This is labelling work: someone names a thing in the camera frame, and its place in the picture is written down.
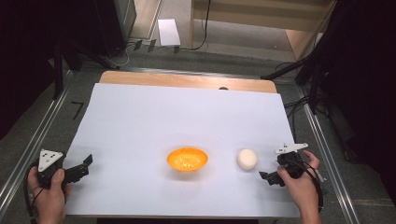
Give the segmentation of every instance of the white tabletop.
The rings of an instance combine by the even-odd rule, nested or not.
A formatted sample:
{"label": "white tabletop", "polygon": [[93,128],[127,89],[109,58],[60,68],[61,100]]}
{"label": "white tabletop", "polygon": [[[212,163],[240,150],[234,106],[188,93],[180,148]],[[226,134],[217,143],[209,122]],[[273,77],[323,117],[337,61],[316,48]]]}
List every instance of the white tabletop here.
{"label": "white tabletop", "polygon": [[[74,184],[67,215],[94,217],[297,217],[285,188],[259,171],[276,170],[274,150],[292,143],[277,93],[96,84],[64,161],[93,156]],[[198,147],[202,169],[182,173],[167,155]],[[257,167],[242,170],[237,153],[251,148]]]}

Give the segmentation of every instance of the wrist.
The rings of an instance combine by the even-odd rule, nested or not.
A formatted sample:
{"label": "wrist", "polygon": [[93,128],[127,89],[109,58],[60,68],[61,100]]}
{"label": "wrist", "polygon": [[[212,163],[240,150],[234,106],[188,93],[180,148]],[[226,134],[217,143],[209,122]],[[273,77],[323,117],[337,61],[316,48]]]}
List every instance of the wrist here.
{"label": "wrist", "polygon": [[300,208],[301,224],[320,224],[320,215],[317,207]]}
{"label": "wrist", "polygon": [[62,224],[63,222],[58,219],[40,218],[38,224]]}

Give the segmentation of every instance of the finger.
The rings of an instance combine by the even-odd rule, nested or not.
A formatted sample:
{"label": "finger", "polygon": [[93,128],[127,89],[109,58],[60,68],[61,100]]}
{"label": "finger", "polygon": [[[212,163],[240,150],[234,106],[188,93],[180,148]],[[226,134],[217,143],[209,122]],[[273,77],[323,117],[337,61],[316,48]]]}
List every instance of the finger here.
{"label": "finger", "polygon": [[315,169],[318,169],[319,164],[320,164],[319,159],[310,151],[304,150],[304,154],[310,160],[309,165],[311,165]]}
{"label": "finger", "polygon": [[64,169],[59,169],[52,176],[49,191],[53,193],[59,193],[59,191],[62,191],[62,181],[64,181]]}
{"label": "finger", "polygon": [[27,176],[27,183],[29,185],[30,190],[34,190],[40,187],[40,184],[38,183],[38,179],[37,179],[37,173],[38,170],[36,166],[32,167],[32,169],[30,169],[29,171],[29,175]]}
{"label": "finger", "polygon": [[285,167],[278,166],[277,167],[277,173],[283,179],[283,182],[285,182],[286,186],[291,184],[292,178],[289,175],[288,171],[285,169]]}
{"label": "finger", "polygon": [[64,196],[66,198],[68,198],[70,196],[71,190],[72,190],[72,186],[71,185],[64,186]]}

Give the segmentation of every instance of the hand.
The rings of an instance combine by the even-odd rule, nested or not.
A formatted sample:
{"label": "hand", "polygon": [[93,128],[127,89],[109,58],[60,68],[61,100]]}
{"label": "hand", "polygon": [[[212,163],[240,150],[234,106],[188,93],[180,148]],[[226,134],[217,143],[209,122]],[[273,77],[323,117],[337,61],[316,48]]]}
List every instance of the hand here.
{"label": "hand", "polygon": [[35,199],[35,206],[39,214],[40,224],[55,224],[64,221],[65,212],[65,196],[70,193],[70,186],[62,189],[62,181],[64,181],[64,170],[59,169],[51,179],[50,189],[42,189],[39,187],[37,179],[37,167],[33,167],[28,175],[28,184]]}
{"label": "hand", "polygon": [[[309,164],[313,168],[318,169],[320,164],[318,158],[306,150],[304,151],[304,154],[309,158]],[[312,169],[308,169],[308,171],[313,176],[316,176],[315,171]],[[304,172],[300,178],[293,179],[290,177],[288,171],[282,166],[277,168],[277,173],[285,182],[290,197],[300,210],[301,223],[321,223],[318,213],[318,195],[309,174]]]}

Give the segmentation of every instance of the white egg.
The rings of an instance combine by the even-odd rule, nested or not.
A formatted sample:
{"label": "white egg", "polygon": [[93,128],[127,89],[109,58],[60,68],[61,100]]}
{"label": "white egg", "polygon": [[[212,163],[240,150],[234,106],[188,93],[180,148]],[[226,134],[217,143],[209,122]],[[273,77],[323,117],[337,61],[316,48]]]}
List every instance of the white egg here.
{"label": "white egg", "polygon": [[236,161],[244,170],[252,170],[257,165],[257,155],[252,149],[243,149],[238,153]]}

